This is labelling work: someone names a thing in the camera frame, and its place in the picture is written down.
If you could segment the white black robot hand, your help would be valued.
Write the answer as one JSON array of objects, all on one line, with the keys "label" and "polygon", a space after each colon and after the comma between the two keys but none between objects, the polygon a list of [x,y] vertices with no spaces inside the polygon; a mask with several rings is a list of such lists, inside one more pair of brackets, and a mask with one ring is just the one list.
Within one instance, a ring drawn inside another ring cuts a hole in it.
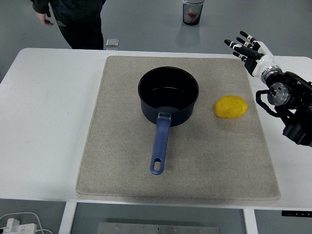
[{"label": "white black robot hand", "polygon": [[274,62],[274,55],[263,42],[244,31],[240,31],[240,35],[236,41],[225,39],[224,43],[233,50],[233,55],[244,63],[252,77],[265,79],[269,72],[280,70]]}]

